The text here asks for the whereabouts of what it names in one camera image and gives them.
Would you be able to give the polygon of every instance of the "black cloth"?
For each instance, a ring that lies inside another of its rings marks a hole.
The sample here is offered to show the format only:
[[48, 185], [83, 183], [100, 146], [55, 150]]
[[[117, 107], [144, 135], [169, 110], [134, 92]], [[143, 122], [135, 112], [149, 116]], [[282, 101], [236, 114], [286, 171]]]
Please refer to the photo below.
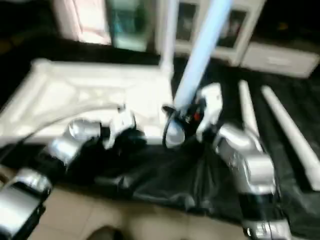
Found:
[[[159, 56], [114, 49], [109, 46], [76, 43], [51, 37], [35, 39], [0, 58], [3, 70], [11, 72], [8, 85], [1, 88], [0, 102], [4, 106], [19, 86], [35, 58], [56, 61], [106, 62], [128, 64], [158, 64]], [[181, 79], [185, 58], [175, 60], [172, 79], [174, 95]], [[320, 193], [310, 191], [299, 159], [269, 110], [260, 91], [263, 84], [271, 86], [296, 122], [311, 147], [320, 157], [319, 83], [317, 76], [307, 80], [253, 72], [228, 67], [211, 61], [201, 82], [205, 86], [221, 83], [223, 111], [221, 120], [241, 123], [239, 80], [249, 82], [261, 138], [269, 151], [279, 181], [283, 208], [295, 235], [320, 238]], [[3, 162], [19, 168], [32, 159], [42, 146], [25, 145]], [[118, 152], [99, 151], [70, 170], [65, 181], [91, 189], [114, 199], [155, 203], [188, 213], [210, 216], [239, 223], [241, 210], [232, 177], [227, 166], [208, 146], [191, 140], [179, 150], [166, 151], [161, 146], [139, 147]]]

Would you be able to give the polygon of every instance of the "tiled floor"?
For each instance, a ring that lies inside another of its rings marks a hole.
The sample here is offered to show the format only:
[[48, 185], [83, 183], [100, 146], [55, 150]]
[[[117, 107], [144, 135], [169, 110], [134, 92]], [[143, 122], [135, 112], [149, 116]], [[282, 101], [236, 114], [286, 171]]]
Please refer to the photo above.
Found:
[[206, 217], [189, 216], [159, 206], [87, 196], [61, 187], [46, 202], [47, 210], [31, 240], [84, 240], [111, 225], [129, 240], [244, 240], [240, 227]]

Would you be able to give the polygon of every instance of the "white pole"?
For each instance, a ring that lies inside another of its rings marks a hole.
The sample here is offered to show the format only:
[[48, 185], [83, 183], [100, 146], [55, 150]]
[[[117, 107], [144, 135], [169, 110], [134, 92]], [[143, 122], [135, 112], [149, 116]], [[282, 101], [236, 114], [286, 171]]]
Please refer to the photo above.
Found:
[[162, 70], [171, 73], [174, 70], [174, 55], [178, 24], [179, 0], [166, 0], [166, 2], [167, 8], [165, 9], [165, 12], [167, 12], [167, 14], [164, 25], [165, 31], [163, 31], [165, 39], [162, 48], [160, 67]]
[[244, 125], [259, 136], [258, 124], [256, 120], [254, 106], [251, 100], [248, 82], [241, 80], [239, 82], [241, 113]]
[[217, 45], [220, 32], [227, 20], [232, 0], [211, 0], [211, 4], [202, 24], [185, 67], [180, 85], [174, 99], [174, 107], [180, 109], [189, 105], [204, 75], [210, 56]]
[[262, 87], [262, 93], [296, 154], [304, 167], [306, 177], [313, 190], [320, 191], [320, 161], [308, 141], [299, 131], [276, 94], [268, 86]]

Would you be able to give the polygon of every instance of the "transparent tube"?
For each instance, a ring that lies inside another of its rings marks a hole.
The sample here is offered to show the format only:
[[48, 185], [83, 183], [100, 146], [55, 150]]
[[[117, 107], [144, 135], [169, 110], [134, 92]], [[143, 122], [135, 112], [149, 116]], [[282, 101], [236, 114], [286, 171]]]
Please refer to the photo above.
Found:
[[174, 107], [189, 105], [198, 89], [221, 30], [229, 15], [232, 0], [211, 0], [201, 31], [185, 67], [174, 99]]

